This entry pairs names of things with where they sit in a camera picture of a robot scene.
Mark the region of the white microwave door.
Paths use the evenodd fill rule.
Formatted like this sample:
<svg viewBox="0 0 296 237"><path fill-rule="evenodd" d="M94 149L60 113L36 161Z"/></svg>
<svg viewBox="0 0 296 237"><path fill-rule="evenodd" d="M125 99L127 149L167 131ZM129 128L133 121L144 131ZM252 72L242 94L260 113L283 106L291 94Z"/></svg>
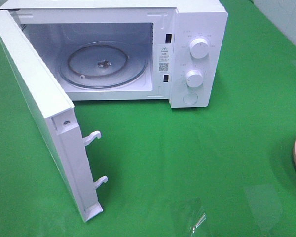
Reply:
<svg viewBox="0 0 296 237"><path fill-rule="evenodd" d="M0 10L0 41L57 169L87 222L103 211L96 189L108 178L93 180L85 147L102 135L94 131L82 136L73 102L7 10Z"/></svg>

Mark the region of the white microwave oven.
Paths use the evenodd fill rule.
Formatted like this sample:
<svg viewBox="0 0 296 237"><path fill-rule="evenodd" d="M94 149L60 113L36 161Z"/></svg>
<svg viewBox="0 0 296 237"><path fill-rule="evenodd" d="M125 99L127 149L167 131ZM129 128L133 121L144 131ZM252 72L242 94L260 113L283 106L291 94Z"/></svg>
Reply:
<svg viewBox="0 0 296 237"><path fill-rule="evenodd" d="M0 10L14 18L64 92L73 101L167 99L173 108L206 107L210 100L228 13L217 0L9 0ZM203 37L209 54L195 59L193 39ZM151 46L145 71L108 89L88 89L65 81L64 57L85 44L117 41ZM204 82L191 88L190 70ZM196 93L193 105L183 101Z"/></svg>

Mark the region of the white microwave knob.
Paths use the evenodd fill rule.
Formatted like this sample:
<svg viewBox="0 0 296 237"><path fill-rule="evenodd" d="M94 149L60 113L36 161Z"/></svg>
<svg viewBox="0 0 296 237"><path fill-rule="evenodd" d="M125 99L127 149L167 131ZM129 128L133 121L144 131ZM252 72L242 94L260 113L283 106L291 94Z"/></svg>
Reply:
<svg viewBox="0 0 296 237"><path fill-rule="evenodd" d="M199 70L190 70L187 72L185 80L188 87L197 88L203 84L204 77L202 72Z"/></svg>
<svg viewBox="0 0 296 237"><path fill-rule="evenodd" d="M210 44L207 39L198 37L191 41L189 49L193 58L202 59L209 54Z"/></svg>

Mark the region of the round white door button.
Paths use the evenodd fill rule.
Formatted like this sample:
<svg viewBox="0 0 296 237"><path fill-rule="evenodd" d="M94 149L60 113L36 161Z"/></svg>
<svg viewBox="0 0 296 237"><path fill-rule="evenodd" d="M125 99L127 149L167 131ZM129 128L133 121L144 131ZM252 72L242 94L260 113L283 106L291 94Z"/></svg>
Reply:
<svg viewBox="0 0 296 237"><path fill-rule="evenodd" d="M196 93L189 93L183 97L183 101L188 105L193 105L197 102L198 95Z"/></svg>

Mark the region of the green table cloth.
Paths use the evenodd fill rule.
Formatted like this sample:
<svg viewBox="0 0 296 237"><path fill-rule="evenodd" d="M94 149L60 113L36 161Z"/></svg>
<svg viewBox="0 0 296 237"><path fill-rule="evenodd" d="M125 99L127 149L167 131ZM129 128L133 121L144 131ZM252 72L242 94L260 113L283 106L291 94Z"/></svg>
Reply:
<svg viewBox="0 0 296 237"><path fill-rule="evenodd" d="M84 223L0 43L0 237L296 237L296 47L251 0L228 22L211 101L79 101L103 212Z"/></svg>

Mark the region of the glass microwave turntable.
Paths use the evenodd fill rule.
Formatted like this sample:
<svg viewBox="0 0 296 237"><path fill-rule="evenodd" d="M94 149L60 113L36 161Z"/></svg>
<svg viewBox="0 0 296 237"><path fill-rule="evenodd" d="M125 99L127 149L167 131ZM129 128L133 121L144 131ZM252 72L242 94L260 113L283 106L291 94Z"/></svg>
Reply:
<svg viewBox="0 0 296 237"><path fill-rule="evenodd" d="M94 42L65 56L59 73L65 81L78 87L108 89L137 79L150 58L150 45Z"/></svg>

